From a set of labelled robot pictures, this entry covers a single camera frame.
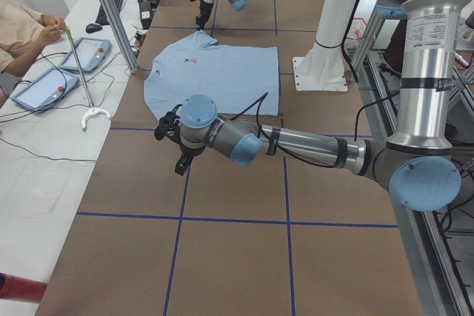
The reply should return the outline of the person's hand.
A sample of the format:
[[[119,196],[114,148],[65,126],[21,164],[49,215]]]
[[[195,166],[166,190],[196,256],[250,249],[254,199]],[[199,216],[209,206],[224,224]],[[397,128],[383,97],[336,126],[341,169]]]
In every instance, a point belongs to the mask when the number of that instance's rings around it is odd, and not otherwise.
[[[65,20],[58,16],[43,14],[41,21],[44,29],[40,32],[38,42],[44,46],[59,41],[61,34],[67,29]]]

